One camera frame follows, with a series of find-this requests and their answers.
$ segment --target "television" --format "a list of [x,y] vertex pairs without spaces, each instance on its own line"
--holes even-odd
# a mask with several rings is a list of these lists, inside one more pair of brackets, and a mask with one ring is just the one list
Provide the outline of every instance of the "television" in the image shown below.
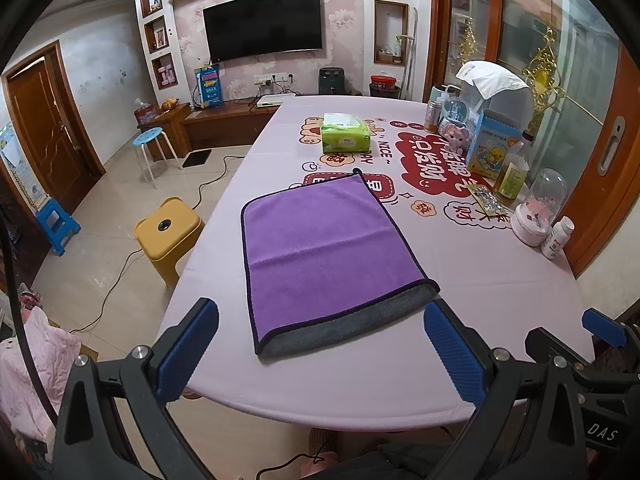
[[233,0],[203,11],[214,63],[322,49],[320,0]]

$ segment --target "pink tablecloth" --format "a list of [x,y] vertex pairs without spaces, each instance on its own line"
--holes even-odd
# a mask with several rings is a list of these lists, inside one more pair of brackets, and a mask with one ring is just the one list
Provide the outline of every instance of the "pink tablecloth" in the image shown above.
[[[473,406],[460,399],[424,334],[421,312],[293,358],[261,361],[254,353],[242,206],[354,167],[366,174],[442,297],[489,346],[527,359],[527,332],[543,326],[593,359],[565,257],[547,260],[513,235],[507,218],[479,212],[464,187],[471,178],[464,163],[422,129],[425,110],[420,103],[344,96],[300,97],[280,107],[208,219],[162,322],[161,330],[177,324],[201,296],[218,304],[220,330],[190,389],[243,412],[336,430],[408,430],[471,415]],[[323,155],[317,118],[326,112],[369,121],[371,154]]]

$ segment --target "blue plastic step stool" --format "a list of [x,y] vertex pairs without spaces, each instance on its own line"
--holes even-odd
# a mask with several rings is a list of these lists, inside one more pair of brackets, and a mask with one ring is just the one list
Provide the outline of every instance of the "blue plastic step stool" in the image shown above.
[[[53,225],[49,225],[49,218],[53,213],[58,216],[58,219]],[[62,246],[64,239],[67,236],[71,238],[72,235],[80,232],[80,224],[71,218],[71,215],[52,198],[49,198],[49,201],[38,211],[36,218],[42,230],[49,237],[49,242],[58,256],[65,253],[65,248]]]

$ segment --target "blue stool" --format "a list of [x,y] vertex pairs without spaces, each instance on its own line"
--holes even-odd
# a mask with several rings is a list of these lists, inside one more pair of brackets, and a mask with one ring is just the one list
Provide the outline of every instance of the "blue stool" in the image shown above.
[[[53,222],[53,225],[49,225],[49,218],[53,213],[58,216],[58,219]],[[36,218],[58,256],[65,253],[65,248],[62,246],[64,239],[80,232],[78,222],[52,198],[49,198],[49,201],[38,211]]]
[[[134,147],[137,148],[138,146],[140,146],[140,148],[142,149],[142,155],[145,157],[146,168],[149,170],[149,175],[151,175],[151,182],[153,183],[156,189],[158,189],[158,186],[156,186],[156,180],[154,179],[154,174],[151,171],[151,166],[149,165],[149,159],[146,156],[145,144],[154,140],[156,142],[156,145],[158,146],[158,150],[160,150],[160,155],[162,155],[162,158],[166,162],[166,157],[164,156],[164,152],[162,151],[162,148],[160,147],[160,142],[158,141],[158,137],[160,136],[160,134],[164,135],[164,140],[169,146],[169,149],[171,150],[171,154],[174,156],[175,160],[178,162],[178,167],[180,167],[180,170],[182,170],[182,164],[180,164],[180,161],[178,160],[178,156],[175,154],[174,147],[169,142],[169,138],[166,136],[166,133],[162,130],[162,128],[151,128],[146,132],[142,132],[141,134],[139,134],[139,136],[133,139]],[[149,182],[148,178],[146,177],[145,168],[143,168],[142,164],[140,164],[140,159],[138,158],[137,155],[136,155],[136,159],[138,160],[138,165],[140,166],[140,170],[142,170],[142,176],[145,177],[146,182]]]

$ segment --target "pink floral wallpaper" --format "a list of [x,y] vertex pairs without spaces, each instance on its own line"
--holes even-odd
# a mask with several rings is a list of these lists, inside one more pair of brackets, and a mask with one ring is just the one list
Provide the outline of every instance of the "pink floral wallpaper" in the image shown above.
[[[209,60],[209,48],[202,9],[229,0],[176,0],[175,25],[184,68],[190,88],[193,70]],[[301,93],[318,92],[318,69],[341,66],[353,88],[362,91],[364,0],[324,1],[324,49],[311,52],[284,52],[225,61],[220,79],[225,100],[254,96],[258,87],[254,75],[286,72],[294,75],[293,89]]]

